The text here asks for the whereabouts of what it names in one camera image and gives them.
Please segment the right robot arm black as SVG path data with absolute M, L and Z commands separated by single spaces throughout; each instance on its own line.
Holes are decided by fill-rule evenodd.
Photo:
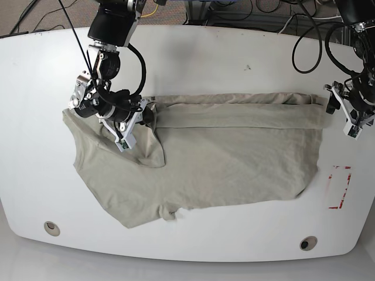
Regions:
M 95 115 L 115 137 L 120 151 L 132 149 L 134 126 L 144 121 L 147 100 L 141 97 L 146 82 L 146 64 L 129 42 L 141 18 L 145 1 L 99 1 L 97 14 L 88 31 L 93 44 L 82 52 L 88 70 L 76 80 L 69 109 L 82 118 Z M 119 47 L 133 52 L 141 64 L 141 81 L 135 92 L 113 92 L 111 81 L 120 71 Z

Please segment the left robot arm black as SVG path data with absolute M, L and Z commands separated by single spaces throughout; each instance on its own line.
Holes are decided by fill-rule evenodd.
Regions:
M 331 62 L 349 78 L 344 83 L 337 81 L 325 85 L 330 92 L 326 112 L 333 114 L 342 109 L 346 116 L 345 135 L 357 139 L 365 125 L 374 124 L 374 1 L 336 1 L 342 17 L 328 30 L 325 50 Z M 362 60 L 360 72 L 350 70 L 332 54 L 329 41 L 338 28 L 348 28 L 353 33 L 353 50 Z

